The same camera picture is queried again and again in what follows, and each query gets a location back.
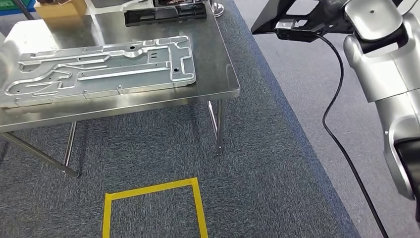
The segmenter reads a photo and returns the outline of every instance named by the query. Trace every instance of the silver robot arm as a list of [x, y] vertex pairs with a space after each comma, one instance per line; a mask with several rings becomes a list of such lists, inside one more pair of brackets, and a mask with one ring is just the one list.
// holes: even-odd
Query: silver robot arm
[[[420, 222], [419, 21], [410, 12], [402, 16], [391, 0], [351, 0], [343, 9], [356, 31], [344, 40], [344, 52], [366, 99], [376, 104], [385, 160], [398, 192], [417, 200]], [[393, 43], [398, 49], [367, 55]]]
[[[402, 0], [319, 0], [307, 15], [288, 15], [295, 1], [269, 0], [251, 31], [303, 42], [327, 33], [349, 34], [344, 40], [345, 55], [366, 99], [376, 104], [385, 160], [398, 192], [416, 200], [420, 223], [419, 20], [410, 11], [399, 13]], [[297, 24], [301, 20], [307, 23]], [[393, 44], [398, 49], [369, 55]]]

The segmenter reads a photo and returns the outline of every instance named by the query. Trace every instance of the gray floor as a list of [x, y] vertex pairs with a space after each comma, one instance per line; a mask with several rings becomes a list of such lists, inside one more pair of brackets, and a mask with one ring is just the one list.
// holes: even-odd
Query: gray floor
[[[359, 237], [240, 13], [223, 3], [219, 26], [242, 87], [227, 103], [224, 155], [214, 155], [204, 104], [80, 122], [70, 164], [79, 179], [0, 141], [0, 237], [99, 237], [105, 192], [191, 177], [209, 237]], [[69, 127], [15, 134], [62, 158]], [[187, 188], [123, 199], [111, 233], [197, 237], [193, 207]]]
[[[267, 0], [235, 0], [250, 28]], [[413, 1], [406, 1], [404, 9]], [[343, 35], [327, 35], [341, 53]], [[362, 237], [381, 237], [362, 193], [340, 150], [323, 130], [322, 114], [336, 90], [339, 65], [323, 42], [286, 42], [255, 36], [319, 160]], [[376, 108], [368, 104], [353, 70], [345, 63], [342, 93], [327, 123], [353, 159], [390, 237], [419, 237], [415, 203], [400, 196], [382, 155], [383, 138]]]

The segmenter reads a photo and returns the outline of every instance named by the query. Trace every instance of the black cable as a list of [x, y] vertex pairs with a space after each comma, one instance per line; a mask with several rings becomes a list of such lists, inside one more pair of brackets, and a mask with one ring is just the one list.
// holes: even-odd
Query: black cable
[[331, 136], [331, 138], [334, 140], [334, 142], [337, 144], [338, 148], [340, 148], [341, 152], [343, 153], [344, 157], [347, 160], [347, 163], [349, 163], [349, 166], [357, 180], [357, 183], [359, 184], [360, 189], [362, 190], [363, 196], [366, 199], [367, 204], [369, 205], [369, 208], [373, 214], [373, 217], [375, 218], [376, 223], [378, 224], [378, 227], [382, 233], [382, 236], [384, 238], [388, 238], [388, 234], [386, 233], [385, 228], [383, 227], [383, 224], [378, 216], [378, 213], [375, 210], [375, 207], [372, 203], [372, 200], [369, 197], [368, 192], [366, 191], [365, 186], [363, 185], [362, 180], [360, 179], [359, 174], [357, 173], [357, 170], [355, 168], [355, 166], [353, 165], [352, 160], [350, 159], [349, 155], [347, 154], [346, 150], [344, 149], [343, 145], [341, 145], [340, 141], [337, 139], [337, 137], [335, 137], [334, 133], [332, 133], [332, 131], [328, 128], [325, 119], [330, 111], [330, 109], [332, 108], [332, 106], [335, 103], [335, 100], [338, 97], [338, 94], [340, 94], [341, 91], [341, 87], [343, 86], [343, 81], [344, 81], [344, 65], [343, 65], [343, 61], [341, 60], [341, 56], [338, 53], [337, 49], [334, 47], [334, 45], [327, 40], [325, 37], [320, 36], [320, 35], [316, 35], [316, 37], [320, 38], [321, 40], [323, 40], [325, 43], [327, 43], [328, 46], [331, 47], [331, 49], [334, 51], [335, 55], [338, 58], [338, 62], [340, 63], [340, 81], [338, 83], [338, 88], [337, 91], [334, 94], [334, 97], [332, 98], [330, 104], [328, 105], [327, 109], [325, 110], [324, 116], [322, 116], [322, 125], [324, 126], [325, 130], [328, 132], [328, 134]]

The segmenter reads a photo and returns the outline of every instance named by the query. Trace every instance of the cardboard box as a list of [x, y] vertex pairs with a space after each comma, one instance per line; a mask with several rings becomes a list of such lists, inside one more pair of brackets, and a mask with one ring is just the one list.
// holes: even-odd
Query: cardboard box
[[41, 4], [35, 3], [35, 10], [42, 19], [83, 16], [85, 15], [87, 5], [85, 0], [73, 0], [66, 4]]

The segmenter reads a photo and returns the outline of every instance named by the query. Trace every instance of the yellow floor marking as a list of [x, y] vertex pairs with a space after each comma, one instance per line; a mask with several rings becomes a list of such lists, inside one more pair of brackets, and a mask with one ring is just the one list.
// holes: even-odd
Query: yellow floor marking
[[194, 203], [196, 205], [197, 220], [198, 220], [198, 226], [200, 229], [200, 237], [208, 238], [209, 236], [207, 234], [206, 219], [204, 218], [203, 203], [201, 201], [200, 187], [198, 185], [197, 178], [188, 178], [184, 180], [167, 182], [167, 183], [162, 183], [162, 184], [153, 185], [149, 187], [142, 187], [142, 188], [127, 190], [127, 191], [122, 191], [122, 192], [116, 192], [116, 193], [105, 193], [104, 222], [103, 222], [102, 237], [109, 238], [110, 225], [111, 225], [112, 201], [127, 198], [127, 197], [144, 195], [144, 194], [148, 194], [152, 192], [159, 192], [159, 191], [164, 191], [168, 189], [189, 186], [189, 185], [193, 187], [193, 196], [194, 196]]

